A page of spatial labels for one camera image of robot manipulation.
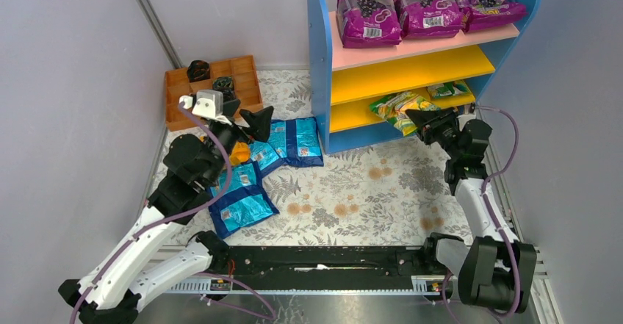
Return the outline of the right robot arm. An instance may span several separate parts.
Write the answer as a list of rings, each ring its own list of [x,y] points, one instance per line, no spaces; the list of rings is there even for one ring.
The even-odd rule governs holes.
[[[456,276],[463,304],[488,309],[499,317],[523,313],[529,303],[536,249],[522,242],[503,219],[483,163],[492,128],[454,109],[406,110],[416,135],[438,144],[449,156],[444,180],[468,221],[472,244],[457,237],[433,237],[434,259]]]

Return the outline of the yellow green Fox's candy bag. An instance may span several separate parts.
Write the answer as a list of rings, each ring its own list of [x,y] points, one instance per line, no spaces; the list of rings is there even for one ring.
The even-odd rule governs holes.
[[[391,124],[403,136],[413,134],[417,130],[417,126],[407,116],[407,110],[440,110],[440,107],[413,90],[383,96],[372,102],[369,108],[372,113]]]

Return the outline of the orange mango candy bag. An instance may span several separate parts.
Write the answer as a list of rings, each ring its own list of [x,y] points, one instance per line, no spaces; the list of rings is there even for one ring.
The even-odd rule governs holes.
[[[206,162],[211,168],[223,169],[225,160],[221,154],[220,149],[215,142],[207,135],[199,137],[201,146],[198,157],[200,160]],[[231,143],[229,141],[220,141],[222,147],[226,150],[230,164],[235,167],[246,163],[251,158],[251,148],[247,143],[236,141]]]

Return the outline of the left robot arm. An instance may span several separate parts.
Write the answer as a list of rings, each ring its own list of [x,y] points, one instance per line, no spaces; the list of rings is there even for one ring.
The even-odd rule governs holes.
[[[237,110],[244,126],[232,117]],[[60,285],[59,294],[72,308],[72,323],[132,323],[153,299],[190,276],[208,272],[231,279],[231,249],[213,231],[198,232],[156,267],[146,270],[145,265],[173,233],[225,195],[234,177],[230,156],[235,145],[267,141],[274,109],[251,112],[235,100],[219,115],[206,99],[187,96],[179,111],[205,138],[183,134],[171,142],[163,159],[167,173],[127,234],[94,270]]]

